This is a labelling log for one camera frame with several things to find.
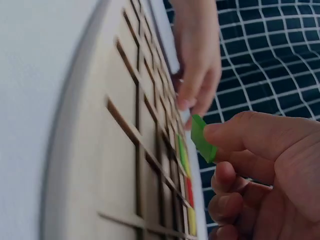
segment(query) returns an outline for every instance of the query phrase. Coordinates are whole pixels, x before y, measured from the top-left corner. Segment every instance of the wooden grid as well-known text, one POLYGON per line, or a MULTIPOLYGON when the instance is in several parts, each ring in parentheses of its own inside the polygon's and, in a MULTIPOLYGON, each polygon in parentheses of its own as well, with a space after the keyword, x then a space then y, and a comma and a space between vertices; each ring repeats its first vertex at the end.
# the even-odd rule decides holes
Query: wooden grid
POLYGON ((182 136, 186 147, 185 133, 166 62, 140 0, 128 0, 121 17, 111 52, 115 62, 121 57, 124 67, 108 83, 117 84, 119 91, 123 85, 130 87, 125 92, 113 87, 106 108, 125 134, 127 140, 122 141, 129 142, 125 146, 134 146, 135 209, 118 212, 103 202, 99 216, 136 229, 139 240, 196 240, 189 234, 187 209, 191 206, 177 138, 177 134, 182 136))

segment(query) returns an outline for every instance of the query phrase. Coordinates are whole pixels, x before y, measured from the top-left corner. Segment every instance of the finger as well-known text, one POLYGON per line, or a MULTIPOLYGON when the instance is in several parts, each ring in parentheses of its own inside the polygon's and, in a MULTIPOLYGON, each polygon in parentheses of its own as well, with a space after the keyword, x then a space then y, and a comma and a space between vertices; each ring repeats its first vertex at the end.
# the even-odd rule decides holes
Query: finger
POLYGON ((233 166, 227 162, 220 162, 216 165, 211 178, 211 186, 216 194, 228 193, 236 180, 236 172, 233 166))
POLYGON ((218 65, 217 67, 209 70, 206 74, 201 89, 197 95, 196 105, 191 111, 191 115, 198 114, 203 117, 210 108, 220 81, 220 69, 221 68, 218 65))
POLYGON ((246 205, 258 209, 262 199, 271 191, 271 187, 255 183, 236 176, 229 162, 217 164, 211 179, 211 186, 216 194, 239 193, 246 205))
POLYGON ((274 183, 274 162, 256 156, 248 150, 227 152, 219 148, 215 155, 215 161, 217 163, 225 161, 231 163, 235 172, 243 177, 257 180, 266 185, 274 183))
POLYGON ((190 102, 195 99, 204 81, 207 68, 203 61, 188 60, 184 64, 183 83, 178 91, 178 107, 185 111, 190 108, 190 102))
POLYGON ((233 224, 243 209, 243 198, 237 193, 215 195, 209 205, 208 211, 213 221, 219 225, 233 224))
POLYGON ((290 146, 314 131, 319 131, 316 121, 245 111, 225 123, 207 126, 204 136, 211 144, 230 152, 249 150, 275 161, 290 146))
POLYGON ((248 239, 253 234, 253 229, 258 217, 258 209, 251 208, 244 204, 242 212, 233 224, 241 235, 245 235, 248 239))
POLYGON ((209 234, 210 240, 237 240, 238 231, 233 225, 225 225, 214 229, 209 234))

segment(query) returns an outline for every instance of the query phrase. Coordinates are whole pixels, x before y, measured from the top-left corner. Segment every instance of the black and white grid fabric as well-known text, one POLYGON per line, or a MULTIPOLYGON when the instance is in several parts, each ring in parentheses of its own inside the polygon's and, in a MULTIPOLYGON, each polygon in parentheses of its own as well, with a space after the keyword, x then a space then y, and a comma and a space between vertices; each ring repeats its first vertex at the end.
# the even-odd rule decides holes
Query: black and white grid fabric
MULTIPOLYGON (((173 23, 174 10, 164 0, 173 23)), ((252 110, 320 120, 320 0, 216 0, 222 77, 209 123, 252 110)), ((199 155, 205 206, 215 166, 199 155)), ((206 210, 208 231, 216 224, 206 210)))

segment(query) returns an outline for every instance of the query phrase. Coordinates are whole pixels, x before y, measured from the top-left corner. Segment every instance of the white wall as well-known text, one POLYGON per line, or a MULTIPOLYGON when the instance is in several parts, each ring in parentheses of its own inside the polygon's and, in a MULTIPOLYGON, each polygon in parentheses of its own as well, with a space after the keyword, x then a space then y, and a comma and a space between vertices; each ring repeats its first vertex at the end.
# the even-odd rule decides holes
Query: white wall
POLYGON ((97 0, 0 0, 0 239, 36 240, 47 146, 97 0))

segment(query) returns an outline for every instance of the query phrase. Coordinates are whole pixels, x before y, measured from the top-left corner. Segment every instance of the grid slot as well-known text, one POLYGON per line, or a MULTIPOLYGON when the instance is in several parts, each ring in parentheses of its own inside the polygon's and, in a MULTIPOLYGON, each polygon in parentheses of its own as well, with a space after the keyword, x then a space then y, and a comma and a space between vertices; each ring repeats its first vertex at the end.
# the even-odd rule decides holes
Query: grid slot
POLYGON ((157 50, 157 48, 153 49, 153 56, 154 56, 154 65, 156 68, 161 68, 162 64, 160 61, 160 56, 159 56, 159 51, 157 50))
POLYGON ((160 93, 160 96, 164 97, 165 96, 164 95, 164 85, 163 85, 163 81, 161 79, 159 70, 155 71, 154 81, 155 81, 156 88, 158 89, 158 91, 160 93))
POLYGON ((186 193, 188 192, 187 189, 186 189, 185 178, 184 178, 184 175, 181 172, 179 173, 179 177, 180 177, 181 195, 185 199, 185 198, 187 198, 186 193))
POLYGON ((189 234, 189 218, 188 218, 188 209, 187 207, 183 206, 183 223, 184 223, 184 232, 189 234))
POLYGON ((171 160, 171 179, 176 189, 179 189, 179 169, 176 161, 171 160))
POLYGON ((169 229, 174 228, 174 209, 173 209, 173 192, 164 184, 164 208, 165 208, 165 226, 169 229))
POLYGON ((124 17, 121 18, 118 38, 123 48, 123 51, 129 60, 130 64, 137 68, 138 65, 138 45, 135 42, 130 28, 124 17))
POLYGON ((161 77, 161 81, 163 84, 163 96, 164 97, 170 96, 170 95, 168 95, 168 93, 170 92, 169 88, 168 88, 168 85, 169 85, 168 78, 166 77, 166 74, 162 70, 160 71, 160 77, 161 77))
POLYGON ((153 225, 160 224, 160 176, 147 161, 144 162, 146 184, 146 220, 153 225))
POLYGON ((125 14, 131 24, 136 35, 139 34, 139 20, 132 3, 128 0, 124 6, 125 14))
POLYGON ((107 64, 107 90, 112 102, 123 117, 136 123, 136 84, 115 47, 110 51, 107 64))
POLYGON ((146 65, 146 62, 144 61, 144 64, 141 65, 141 87, 143 88, 146 97, 148 98, 148 101, 155 104, 155 84, 152 80, 149 67, 146 65))
POLYGON ((153 69, 153 58, 146 35, 141 40, 142 52, 150 69, 153 69))
POLYGON ((144 32, 146 35, 146 39, 148 40, 149 43, 152 43, 152 34, 151 34, 151 30, 150 30, 149 24, 147 23, 146 18, 144 18, 142 20, 142 25, 143 25, 144 32))
POLYGON ((183 219, 183 210, 182 210, 182 203, 181 201, 176 197, 175 199, 175 220, 176 220, 176 230, 178 232, 184 232, 184 219, 183 219))
POLYGON ((106 206, 136 214, 136 146, 107 110, 105 122, 100 168, 102 209, 106 206))
POLYGON ((172 125, 170 125, 168 128, 169 128, 170 144, 171 144, 172 148, 175 150, 176 149, 175 132, 174 132, 172 125))
POLYGON ((165 98, 164 103, 165 103, 165 108, 167 109, 168 117, 169 117, 169 119, 171 119, 171 117, 172 117, 172 111, 171 111, 170 100, 169 100, 168 98, 165 98))
POLYGON ((99 240, 140 240, 139 231, 131 226, 126 226, 109 219, 100 218, 97 221, 97 232, 99 240))
POLYGON ((141 134, 144 146, 156 156, 156 123, 145 102, 141 108, 141 134))
POLYGON ((158 105, 158 112, 159 112, 159 121, 160 121, 160 125, 162 128, 165 128, 167 125, 167 114, 166 114, 166 110, 165 110, 165 106, 164 103, 161 101, 159 101, 159 105, 158 105))
POLYGON ((163 172, 168 177, 170 177, 170 160, 168 157, 168 149, 163 140, 161 140, 160 142, 162 144, 161 146, 162 169, 163 169, 163 172))

